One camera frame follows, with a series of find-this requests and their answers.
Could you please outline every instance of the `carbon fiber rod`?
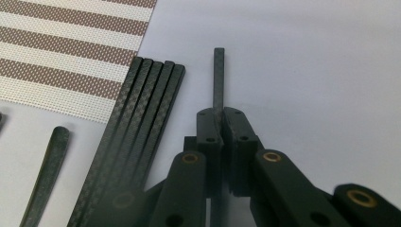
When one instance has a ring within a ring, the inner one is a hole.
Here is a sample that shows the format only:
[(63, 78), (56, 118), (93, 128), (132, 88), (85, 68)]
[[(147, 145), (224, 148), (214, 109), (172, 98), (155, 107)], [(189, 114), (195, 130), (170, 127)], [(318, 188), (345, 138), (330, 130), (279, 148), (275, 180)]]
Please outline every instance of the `carbon fiber rod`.
[(141, 128), (135, 139), (133, 147), (131, 149), (130, 158), (127, 159), (124, 167), (124, 177), (121, 179), (122, 184), (130, 183), (133, 178), (133, 174), (138, 165), (147, 165), (148, 163), (140, 163), (139, 160), (143, 153), (145, 144), (148, 140), (151, 127), (153, 126), (154, 118), (157, 114), (157, 110), (162, 102), (163, 95), (166, 91), (166, 86), (170, 80), (170, 75), (174, 67), (174, 62), (166, 61), (163, 67), (159, 81), (157, 82), (156, 89), (153, 92), (148, 109), (144, 115)]
[(113, 141), (116, 129), (118, 128), (123, 112), (126, 109), (128, 102), (127, 97), (131, 95), (132, 86), (135, 82), (139, 69), (141, 68), (142, 61), (143, 59), (138, 57), (133, 59), (132, 61), (130, 70), (120, 89), (120, 93), (118, 95), (117, 101), (114, 104), (109, 122), (107, 123), (106, 129), (103, 133), (99, 147), (97, 148), (91, 168), (89, 169), (88, 175), (86, 176), (85, 183), (80, 190), (76, 206), (67, 225), (68, 227), (79, 226), (80, 219), (82, 217), (82, 214), (85, 212), (86, 205), (92, 193), (92, 189), (99, 174), (99, 170), (101, 169), (101, 166), (107, 155), (108, 147)]
[(163, 131), (165, 130), (168, 117), (174, 105), (175, 98), (180, 90), (185, 74), (185, 67), (176, 64), (172, 71), (171, 78), (168, 82), (165, 94), (163, 95), (162, 103), (157, 111), (156, 118), (154, 119), (147, 143), (144, 147), (142, 156), (139, 160), (139, 165), (135, 169), (134, 176), (131, 178), (131, 184), (134, 188), (143, 188), (148, 177), (154, 154), (159, 146), (162, 138)]
[(68, 129), (58, 126), (53, 130), (38, 179), (36, 180), (20, 227), (38, 226), (57, 176), (59, 175), (62, 161), (67, 151), (68, 138)]
[[(124, 153), (124, 140), (126, 137), (130, 134), (135, 133), (135, 129), (132, 128), (132, 125), (135, 125), (135, 122), (142, 118), (141, 115), (137, 115), (138, 110), (143, 110), (144, 109), (144, 101), (143, 99), (145, 98), (144, 94), (147, 92), (151, 91), (153, 86), (154, 86), (154, 80), (157, 79), (157, 77), (152, 76), (152, 71), (153, 67), (155, 67), (155, 63), (153, 63), (152, 60), (144, 60), (143, 65), (141, 67), (141, 70), (139, 71), (139, 75), (133, 85), (132, 92), (131, 92), (131, 97), (129, 98), (129, 103), (127, 104), (127, 107), (123, 113), (123, 117), (120, 120), (120, 124), (117, 129), (117, 133), (115, 134), (111, 146), (108, 148), (108, 153), (111, 153), (112, 156), (110, 156), (109, 159), (106, 159), (102, 166), (100, 171), (100, 174), (98, 175), (96, 179), (96, 184), (95, 187), (93, 188), (92, 195), (88, 201), (85, 214), (83, 214), (82, 219), (81, 219), (81, 226), (86, 226), (87, 221), (89, 220), (90, 216), (93, 214), (94, 210), (96, 209), (96, 206), (101, 199), (103, 193), (105, 192), (106, 185), (108, 181), (112, 180), (113, 178), (110, 178), (110, 174), (113, 170), (114, 162), (118, 162), (119, 159), (123, 156)], [(132, 110), (129, 110), (129, 108), (135, 108), (134, 112), (132, 113)], [(126, 112), (131, 112), (132, 115), (125, 115)]]
[(216, 126), (221, 133), (221, 118), (224, 107), (224, 48), (215, 48), (213, 109), (215, 111)]

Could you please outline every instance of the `striped fabric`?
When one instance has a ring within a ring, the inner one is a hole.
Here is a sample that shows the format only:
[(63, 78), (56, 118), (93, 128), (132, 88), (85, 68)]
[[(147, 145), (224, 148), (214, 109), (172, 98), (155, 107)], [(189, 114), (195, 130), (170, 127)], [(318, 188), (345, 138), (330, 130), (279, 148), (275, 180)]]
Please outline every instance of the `striped fabric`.
[(107, 122), (156, 0), (0, 0), (0, 99)]

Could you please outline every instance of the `white background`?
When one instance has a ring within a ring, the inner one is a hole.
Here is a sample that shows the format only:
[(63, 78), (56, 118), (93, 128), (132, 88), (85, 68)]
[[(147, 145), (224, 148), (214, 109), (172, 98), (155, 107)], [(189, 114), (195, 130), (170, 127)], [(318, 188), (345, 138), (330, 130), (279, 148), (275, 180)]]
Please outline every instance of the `white background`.
[[(211, 107), (221, 46), (225, 105), (247, 115), (266, 148), (329, 193), (359, 183), (400, 208), (400, 9), (399, 1), (160, 0), (139, 56), (184, 64), (186, 75), (148, 186), (196, 134), (196, 112)], [(73, 134), (40, 226), (66, 226), (105, 125), (4, 101), (0, 112), (0, 226), (19, 225), (58, 125)], [(227, 226), (255, 226), (248, 200), (228, 205)]]

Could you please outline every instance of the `brass insert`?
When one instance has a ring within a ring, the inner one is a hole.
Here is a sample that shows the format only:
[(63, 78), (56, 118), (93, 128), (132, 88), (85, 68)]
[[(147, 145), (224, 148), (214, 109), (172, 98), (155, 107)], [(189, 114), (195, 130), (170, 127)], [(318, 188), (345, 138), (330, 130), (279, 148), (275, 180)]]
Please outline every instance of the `brass insert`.
[(351, 201), (353, 201), (354, 203), (356, 203), (358, 205), (368, 207), (368, 208), (373, 208), (373, 207), (377, 206), (377, 200), (366, 192), (363, 192), (363, 191), (360, 191), (357, 189), (353, 189), (353, 190), (347, 191), (347, 196)]
[(199, 157), (196, 154), (188, 153), (183, 156), (183, 162), (187, 164), (194, 164), (198, 161)]
[(266, 152), (263, 155), (263, 158), (266, 159), (269, 162), (274, 162), (274, 163), (277, 163), (277, 162), (281, 161), (281, 156), (276, 154), (276, 153), (274, 153), (274, 152)]

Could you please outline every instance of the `carbon fiber strip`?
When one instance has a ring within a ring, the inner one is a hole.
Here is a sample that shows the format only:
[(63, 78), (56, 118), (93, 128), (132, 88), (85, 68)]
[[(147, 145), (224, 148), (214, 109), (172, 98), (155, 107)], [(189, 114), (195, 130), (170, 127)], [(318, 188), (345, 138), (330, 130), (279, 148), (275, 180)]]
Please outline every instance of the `carbon fiber strip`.
[(146, 182), (154, 153), (159, 146), (162, 138), (161, 135), (165, 130), (168, 117), (171, 113), (175, 98), (179, 92), (181, 82), (183, 81), (184, 73), (185, 68), (182, 65), (176, 64), (174, 66), (173, 73), (166, 88), (166, 92), (163, 95), (162, 103), (160, 104), (156, 118), (153, 122), (147, 144), (144, 148), (141, 160), (139, 161), (140, 165), (137, 167), (134, 177), (132, 178), (132, 185), (134, 188), (142, 188)]
[(95, 158), (92, 162), (91, 168), (89, 169), (82, 190), (80, 191), (74, 211), (68, 222), (68, 227), (78, 226), (80, 217), (86, 206), (87, 199), (91, 194), (98, 171), (100, 170), (101, 164), (104, 160), (107, 147), (112, 141), (115, 130), (118, 127), (119, 121), (121, 119), (122, 112), (125, 109), (127, 96), (131, 94), (131, 86), (133, 85), (139, 68), (141, 67), (142, 60), (142, 58), (135, 58), (132, 61), (129, 73), (127, 74), (127, 77), (121, 87), (120, 94), (118, 95), (117, 101), (115, 102), (109, 122), (107, 123), (106, 129), (103, 133), (103, 137), (100, 141), (99, 147), (97, 148)]
[(223, 113), (224, 98), (224, 48), (215, 48), (213, 109), (216, 126), (221, 132), (221, 117)]
[(64, 127), (53, 130), (20, 227), (38, 226), (67, 152), (69, 135), (70, 132)]
[(168, 81), (170, 79), (173, 67), (174, 67), (174, 62), (171, 61), (165, 62), (165, 66), (163, 68), (161, 77), (159, 78), (159, 82), (157, 83), (156, 90), (153, 93), (144, 120), (142, 122), (141, 128), (138, 132), (138, 135), (131, 149), (130, 157), (127, 160), (127, 163), (124, 167), (124, 174), (123, 177), (121, 178), (122, 184), (124, 183), (129, 184), (131, 178), (133, 177), (133, 173), (139, 163), (139, 159), (142, 155), (143, 149), (148, 140), (148, 136), (151, 127), (153, 125), (154, 118), (157, 114), (157, 110), (159, 109), (159, 106), (162, 102), (162, 98), (165, 93)]
[(148, 112), (150, 97), (153, 93), (153, 88), (157, 82), (157, 79), (160, 76), (163, 66), (161, 62), (155, 62), (154, 64), (157, 64), (157, 68), (155, 67), (155, 70), (150, 73), (148, 79), (148, 88), (141, 95), (141, 99), (139, 100), (138, 106), (135, 109), (135, 113), (133, 114), (129, 130), (124, 138), (123, 144), (120, 149), (120, 154), (115, 161), (113, 173), (109, 183), (110, 187), (118, 186), (121, 184), (121, 175), (123, 174), (123, 171), (125, 171), (125, 164), (127, 162), (127, 159), (130, 158), (131, 148), (133, 146), (133, 143), (136, 141), (136, 137), (138, 136), (139, 129), (144, 120), (144, 115)]
[(157, 80), (158, 74), (160, 72), (160, 65), (158, 62), (153, 63), (152, 60), (144, 60), (142, 67), (139, 71), (139, 75), (134, 82), (131, 96), (129, 97), (129, 101), (123, 116), (120, 120), (120, 124), (118, 126), (117, 132), (113, 137), (112, 144), (108, 148), (108, 158), (104, 161), (99, 170), (100, 174), (96, 179), (95, 187), (92, 190), (92, 194), (90, 199), (88, 200), (87, 207), (85, 208), (84, 214), (82, 214), (82, 218), (80, 221), (80, 226), (86, 226), (87, 221), (89, 220), (90, 216), (93, 214), (94, 209), (96, 208), (103, 192), (105, 190), (105, 186), (107, 182), (110, 180), (109, 175), (113, 169), (113, 164), (116, 160), (119, 159), (121, 150), (120, 146), (123, 142), (123, 138), (130, 134), (131, 131), (131, 123), (135, 122), (135, 113), (137, 112), (138, 108), (142, 109), (143, 107), (143, 99), (144, 96), (151, 94), (154, 83)]

